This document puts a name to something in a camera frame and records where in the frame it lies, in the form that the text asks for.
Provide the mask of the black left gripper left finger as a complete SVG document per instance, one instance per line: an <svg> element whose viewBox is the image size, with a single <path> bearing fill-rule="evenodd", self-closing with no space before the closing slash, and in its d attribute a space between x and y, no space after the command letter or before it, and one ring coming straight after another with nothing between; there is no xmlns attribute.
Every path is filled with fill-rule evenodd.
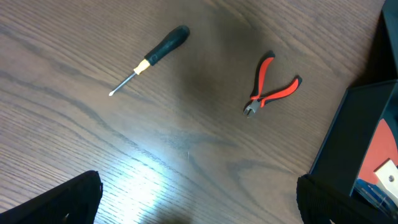
<svg viewBox="0 0 398 224"><path fill-rule="evenodd" d="M82 223L95 220L103 195L97 171L86 171L59 186L1 213L1 223Z"/></svg>

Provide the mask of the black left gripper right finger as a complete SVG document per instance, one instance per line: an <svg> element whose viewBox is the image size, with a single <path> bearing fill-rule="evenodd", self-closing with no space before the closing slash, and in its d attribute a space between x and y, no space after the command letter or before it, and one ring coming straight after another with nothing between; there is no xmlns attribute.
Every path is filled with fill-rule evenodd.
<svg viewBox="0 0 398 224"><path fill-rule="evenodd" d="M366 204L305 174L297 180L297 205L304 224L396 224Z"/></svg>

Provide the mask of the orange scraper wooden handle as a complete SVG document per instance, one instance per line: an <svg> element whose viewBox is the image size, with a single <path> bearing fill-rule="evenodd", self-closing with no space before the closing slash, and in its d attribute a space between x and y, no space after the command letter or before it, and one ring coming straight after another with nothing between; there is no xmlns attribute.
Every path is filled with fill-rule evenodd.
<svg viewBox="0 0 398 224"><path fill-rule="evenodd" d="M384 119L377 125L358 178L379 187L397 205L397 144Z"/></svg>

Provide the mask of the blue drill bit set case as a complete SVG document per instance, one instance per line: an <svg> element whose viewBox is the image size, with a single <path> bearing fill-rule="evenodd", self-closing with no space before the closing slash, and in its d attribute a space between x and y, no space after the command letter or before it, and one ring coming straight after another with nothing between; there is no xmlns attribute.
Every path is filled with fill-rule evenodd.
<svg viewBox="0 0 398 224"><path fill-rule="evenodd" d="M370 184L362 179L357 179L354 189L373 207L388 217L397 219L397 205L378 186Z"/></svg>

